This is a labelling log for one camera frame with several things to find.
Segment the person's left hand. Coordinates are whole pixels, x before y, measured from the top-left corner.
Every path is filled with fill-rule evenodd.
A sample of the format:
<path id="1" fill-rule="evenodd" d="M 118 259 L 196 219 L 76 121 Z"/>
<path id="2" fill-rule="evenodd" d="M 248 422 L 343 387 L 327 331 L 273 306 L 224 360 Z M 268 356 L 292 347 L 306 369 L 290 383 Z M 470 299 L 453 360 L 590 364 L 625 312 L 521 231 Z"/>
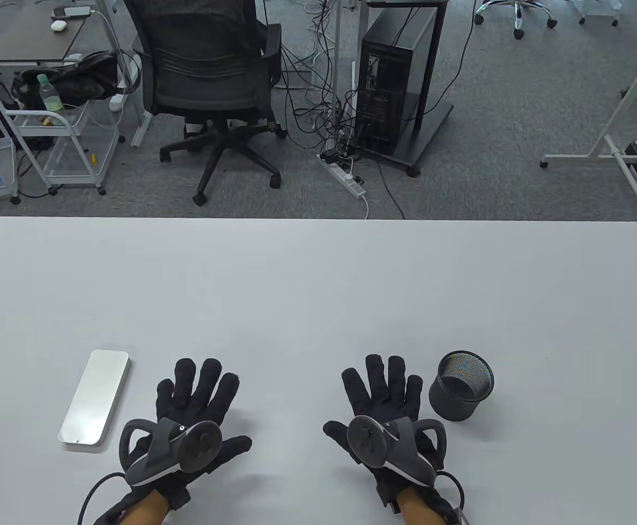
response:
<path id="1" fill-rule="evenodd" d="M 223 365 L 215 358 L 206 358 L 200 369 L 190 358 L 181 358 L 176 363 L 174 378 L 158 383 L 157 420 L 168 418 L 184 427 L 203 421 L 221 425 L 239 385 L 238 375 L 223 373 Z M 116 512 L 116 523 L 163 523 L 171 510 L 178 510 L 189 501 L 188 485 L 251 447 L 252 440 L 247 435 L 230 437 L 223 441 L 216 458 L 203 470 L 169 474 L 141 488 L 133 488 L 121 501 L 124 507 Z"/>

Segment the person's right hand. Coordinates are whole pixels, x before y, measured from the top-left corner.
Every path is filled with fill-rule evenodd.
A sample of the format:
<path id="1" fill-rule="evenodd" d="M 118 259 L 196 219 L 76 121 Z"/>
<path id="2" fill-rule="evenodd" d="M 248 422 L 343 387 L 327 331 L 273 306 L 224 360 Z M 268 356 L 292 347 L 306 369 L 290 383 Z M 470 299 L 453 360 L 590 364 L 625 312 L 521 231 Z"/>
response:
<path id="1" fill-rule="evenodd" d="M 352 367 L 341 375 L 352 421 L 326 422 L 323 432 L 373 475 L 382 504 L 405 523 L 459 523 L 461 507 L 435 487 L 448 438 L 443 423 L 419 418 L 422 378 L 407 375 L 398 355 L 370 354 L 364 364 L 368 383 Z"/>

